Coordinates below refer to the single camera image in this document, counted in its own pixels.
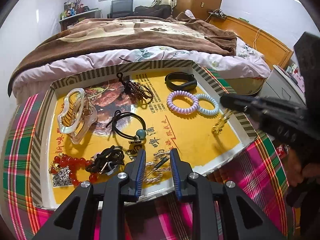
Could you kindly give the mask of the right hand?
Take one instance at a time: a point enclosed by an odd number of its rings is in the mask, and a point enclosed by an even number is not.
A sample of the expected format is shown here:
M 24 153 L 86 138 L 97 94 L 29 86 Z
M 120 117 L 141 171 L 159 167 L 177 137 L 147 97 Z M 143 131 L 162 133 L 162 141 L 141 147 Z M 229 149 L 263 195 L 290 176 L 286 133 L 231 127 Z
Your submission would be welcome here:
M 292 148 L 289 148 L 286 166 L 286 176 L 289 185 L 292 187 L 297 186 L 303 182 L 304 178 L 310 177 L 310 174 L 310 166 L 302 168 L 296 152 Z

